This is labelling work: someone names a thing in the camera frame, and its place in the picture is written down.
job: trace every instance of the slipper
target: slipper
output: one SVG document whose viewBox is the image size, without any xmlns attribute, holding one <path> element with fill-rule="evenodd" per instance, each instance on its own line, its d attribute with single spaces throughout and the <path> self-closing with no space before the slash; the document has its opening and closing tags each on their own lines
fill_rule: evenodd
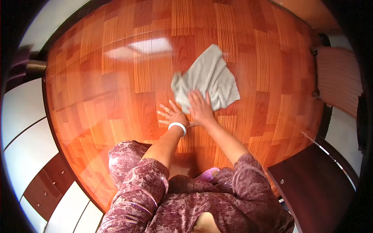
<svg viewBox="0 0 373 233">
<path fill-rule="evenodd" d="M 210 168 L 210 169 L 204 171 L 199 176 L 197 176 L 195 179 L 200 180 L 200 181 L 209 182 L 210 180 L 212 180 L 214 178 L 213 175 L 212 175 L 213 171 L 220 171 L 220 169 L 217 168 L 217 167 Z"/>
</svg>

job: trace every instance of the cleaning rag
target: cleaning rag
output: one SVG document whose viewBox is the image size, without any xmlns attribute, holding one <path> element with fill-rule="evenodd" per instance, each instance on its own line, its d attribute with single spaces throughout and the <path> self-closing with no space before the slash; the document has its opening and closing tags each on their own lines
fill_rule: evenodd
<svg viewBox="0 0 373 233">
<path fill-rule="evenodd" d="M 189 113 L 190 102 L 187 94 L 191 90 L 199 90 L 206 99 L 209 92 L 212 109 L 226 108 L 239 100 L 235 77 L 227 68 L 220 48 L 212 44 L 206 49 L 185 72 L 175 73 L 171 82 L 175 100 L 184 113 Z"/>
</svg>

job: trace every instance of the left hand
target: left hand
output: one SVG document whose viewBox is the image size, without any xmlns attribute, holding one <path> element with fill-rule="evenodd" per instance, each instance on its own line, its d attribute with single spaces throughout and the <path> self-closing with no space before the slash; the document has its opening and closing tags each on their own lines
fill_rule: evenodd
<svg viewBox="0 0 373 233">
<path fill-rule="evenodd" d="M 167 113 L 157 111 L 157 113 L 161 116 L 164 116 L 167 120 L 159 120 L 160 123 L 164 123 L 166 125 L 170 125 L 173 122 L 179 122 L 183 124 L 186 128 L 198 125 L 196 122 L 189 122 L 185 114 L 178 108 L 178 106 L 173 102 L 169 101 L 173 110 L 169 109 L 168 107 L 160 104 L 159 106 L 163 108 Z"/>
</svg>

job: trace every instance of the white cabinet door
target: white cabinet door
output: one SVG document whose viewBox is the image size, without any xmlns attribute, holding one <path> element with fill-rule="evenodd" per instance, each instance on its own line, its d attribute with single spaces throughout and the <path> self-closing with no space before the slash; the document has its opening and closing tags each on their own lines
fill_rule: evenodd
<svg viewBox="0 0 373 233">
<path fill-rule="evenodd" d="M 95 233 L 104 215 L 91 201 L 85 208 L 74 233 Z"/>
<path fill-rule="evenodd" d="M 1 106 L 1 138 L 5 148 L 20 132 L 46 116 L 41 78 L 5 93 Z"/>
<path fill-rule="evenodd" d="M 30 203 L 28 203 L 24 196 L 22 196 L 19 204 L 21 205 L 23 212 L 30 221 L 31 225 L 34 227 L 35 231 L 37 233 L 43 233 L 47 225 L 47 221 L 41 217 L 38 212 L 36 212 L 36 210 L 30 205 Z"/>
<path fill-rule="evenodd" d="M 74 181 L 50 217 L 45 232 L 73 233 L 89 201 L 89 198 Z"/>
<path fill-rule="evenodd" d="M 46 118 L 27 129 L 6 148 L 5 166 L 18 200 L 32 179 L 57 153 Z"/>
</svg>

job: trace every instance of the white bangle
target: white bangle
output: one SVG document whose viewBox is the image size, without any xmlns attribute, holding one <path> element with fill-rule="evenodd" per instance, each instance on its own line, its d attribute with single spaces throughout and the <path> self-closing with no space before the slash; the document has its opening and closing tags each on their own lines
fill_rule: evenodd
<svg viewBox="0 0 373 233">
<path fill-rule="evenodd" d="M 179 122 L 173 122 L 171 123 L 169 126 L 168 126 L 168 130 L 170 130 L 170 128 L 174 125 L 177 125 L 177 126 L 180 126 L 183 130 L 184 130 L 184 135 L 183 137 L 186 135 L 187 133 L 187 129 L 185 128 L 185 126 L 182 124 L 182 123 L 179 123 Z"/>
</svg>

